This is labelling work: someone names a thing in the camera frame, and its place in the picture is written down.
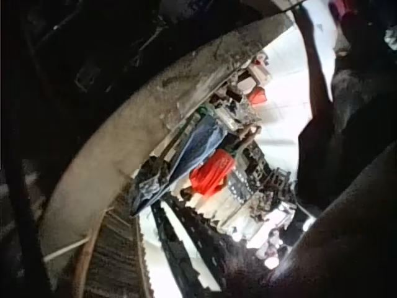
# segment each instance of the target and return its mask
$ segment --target red object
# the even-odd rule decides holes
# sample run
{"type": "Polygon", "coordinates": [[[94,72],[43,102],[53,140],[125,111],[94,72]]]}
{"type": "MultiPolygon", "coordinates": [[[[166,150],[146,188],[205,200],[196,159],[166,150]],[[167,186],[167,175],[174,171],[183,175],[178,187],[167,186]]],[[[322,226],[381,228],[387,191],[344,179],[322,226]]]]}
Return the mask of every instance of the red object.
{"type": "Polygon", "coordinates": [[[256,86],[247,96],[252,105],[263,104],[267,101],[265,89],[256,86]]]}
{"type": "Polygon", "coordinates": [[[190,173],[194,192],[208,198],[222,189],[220,183],[233,170],[234,158],[222,149],[217,151],[201,167],[190,173]]]}

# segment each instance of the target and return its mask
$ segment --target person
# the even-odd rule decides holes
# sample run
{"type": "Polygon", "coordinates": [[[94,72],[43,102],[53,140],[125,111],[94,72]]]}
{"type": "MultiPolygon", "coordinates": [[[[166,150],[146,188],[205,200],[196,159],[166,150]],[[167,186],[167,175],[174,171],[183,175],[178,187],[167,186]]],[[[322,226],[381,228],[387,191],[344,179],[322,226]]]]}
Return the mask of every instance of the person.
{"type": "Polygon", "coordinates": [[[354,10],[341,12],[332,3],[330,9],[343,35],[338,40],[344,40],[336,45],[333,101],[316,50],[313,24],[303,7],[293,11],[306,48],[312,113],[298,137],[295,192],[299,205],[317,210],[314,217],[396,140],[397,72],[387,46],[354,10]]]}
{"type": "Polygon", "coordinates": [[[252,132],[252,126],[245,126],[237,134],[228,133],[207,162],[190,172],[192,185],[181,190],[184,200],[189,201],[195,193],[204,198],[211,197],[228,185],[228,175],[233,170],[237,154],[261,132],[260,126],[252,132]]]}

